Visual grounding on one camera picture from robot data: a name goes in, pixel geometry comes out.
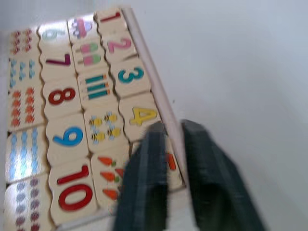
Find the white table surface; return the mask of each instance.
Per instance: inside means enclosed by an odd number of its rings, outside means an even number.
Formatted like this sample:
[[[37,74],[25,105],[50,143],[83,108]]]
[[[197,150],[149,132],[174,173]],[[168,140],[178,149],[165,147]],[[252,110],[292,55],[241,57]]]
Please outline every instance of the white table surface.
[[[211,131],[238,164],[271,230],[307,230],[308,2],[8,0],[1,3],[0,30],[119,3],[133,7],[177,118]],[[0,90],[3,106],[3,84]],[[0,110],[0,120],[5,116]],[[5,147],[6,128],[0,134]],[[1,158],[4,169],[4,148]],[[174,230],[187,230],[189,208],[175,204]],[[101,230],[102,223],[89,226]]]

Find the wooden puzzle piece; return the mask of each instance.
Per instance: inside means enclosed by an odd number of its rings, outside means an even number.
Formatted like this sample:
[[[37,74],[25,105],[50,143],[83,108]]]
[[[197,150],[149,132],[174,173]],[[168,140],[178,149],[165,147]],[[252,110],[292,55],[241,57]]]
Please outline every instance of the wooden puzzle piece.
[[[40,62],[43,65],[41,75],[44,82],[76,77],[71,47],[62,47],[56,52],[43,52]]]
[[[16,88],[8,96],[8,131],[18,131],[45,122],[42,85]]]
[[[75,43],[72,49],[77,73],[108,67],[104,59],[105,50],[99,39]]]
[[[39,57],[37,27],[31,27],[24,30],[16,30],[10,34],[9,38],[9,56],[11,58],[34,56]]]
[[[42,84],[38,57],[39,54],[9,59],[8,89]]]
[[[94,18],[98,23],[98,31],[102,36],[127,30],[127,24],[120,8],[98,11]]]
[[[112,64],[110,71],[115,79],[115,90],[120,98],[150,92],[149,77],[140,59],[134,58]]]
[[[129,145],[96,153],[91,158],[96,199],[100,207],[115,205],[124,176]]]
[[[109,69],[97,69],[78,76],[81,105],[84,109],[116,103]]]
[[[81,113],[51,120],[46,127],[47,158],[51,166],[71,162],[89,154]]]
[[[93,14],[75,17],[67,21],[69,37],[73,44],[89,39],[100,39],[97,33],[97,24]]]
[[[92,215],[97,210],[90,161],[79,159],[52,167],[51,217],[56,225]]]
[[[133,143],[131,155],[135,153],[139,145],[140,142]],[[168,175],[169,190],[173,191],[178,188],[181,188],[184,184],[177,159],[174,155],[171,140],[168,137],[166,137],[166,152],[167,152],[167,175]]]
[[[128,143],[117,103],[89,108],[84,113],[89,149],[98,152]]]
[[[75,78],[46,83],[43,96],[46,100],[45,116],[49,120],[81,111],[78,84]]]
[[[125,134],[131,142],[141,139],[149,125],[161,120],[151,93],[120,100],[119,110],[124,117]]]
[[[52,231],[48,174],[10,185],[4,199],[5,231]]]
[[[70,46],[66,21],[41,25],[38,29],[42,53],[55,52]]]
[[[128,31],[103,36],[106,60],[110,64],[121,62],[137,54],[134,41]]]
[[[45,127],[13,132],[6,143],[5,178],[13,183],[49,171]]]

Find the red number 8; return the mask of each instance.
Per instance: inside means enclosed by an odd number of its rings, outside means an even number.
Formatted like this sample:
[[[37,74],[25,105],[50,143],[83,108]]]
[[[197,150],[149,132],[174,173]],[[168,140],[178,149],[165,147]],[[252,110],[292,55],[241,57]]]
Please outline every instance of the red number 8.
[[[60,95],[58,100],[55,100],[54,97]],[[73,88],[65,88],[64,90],[54,90],[50,93],[48,101],[53,105],[61,104],[64,100],[72,100],[76,95],[76,92]]]

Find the red dot illustration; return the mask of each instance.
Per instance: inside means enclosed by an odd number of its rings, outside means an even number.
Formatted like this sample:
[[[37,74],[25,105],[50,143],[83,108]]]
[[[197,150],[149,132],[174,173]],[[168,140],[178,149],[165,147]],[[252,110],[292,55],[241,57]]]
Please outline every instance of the red dot illustration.
[[[34,179],[32,179],[32,180],[30,181],[30,185],[31,185],[31,186],[36,186],[38,183],[39,183],[39,180],[36,179],[36,178],[34,178]]]
[[[25,217],[18,217],[16,219],[16,226],[21,226],[22,224],[24,224],[25,220]]]
[[[26,209],[26,207],[24,205],[19,205],[16,207],[16,213],[21,214],[22,212],[24,212]]]
[[[39,231],[39,224],[34,224],[31,226],[31,231]]]
[[[21,202],[25,199],[26,195],[24,193],[19,193],[16,196],[16,201]]]
[[[31,202],[30,208],[36,209],[39,206],[39,200],[34,200]]]
[[[19,184],[17,184],[16,189],[17,189],[17,191],[21,191],[22,189],[25,188],[25,186],[26,186],[25,183],[19,183]]]
[[[34,197],[37,197],[39,194],[39,190],[38,189],[33,189],[31,191],[31,197],[34,198]]]
[[[38,212],[31,213],[31,221],[35,221],[38,218],[39,218],[39,213]]]

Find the yellow number 4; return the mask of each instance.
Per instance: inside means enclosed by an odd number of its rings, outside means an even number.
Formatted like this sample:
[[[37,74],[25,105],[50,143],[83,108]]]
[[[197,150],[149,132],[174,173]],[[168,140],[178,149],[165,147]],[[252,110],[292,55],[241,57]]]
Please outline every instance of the yellow number 4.
[[[134,118],[129,120],[129,123],[137,126],[141,126],[144,121],[155,119],[157,117],[157,111],[148,108],[133,107]]]

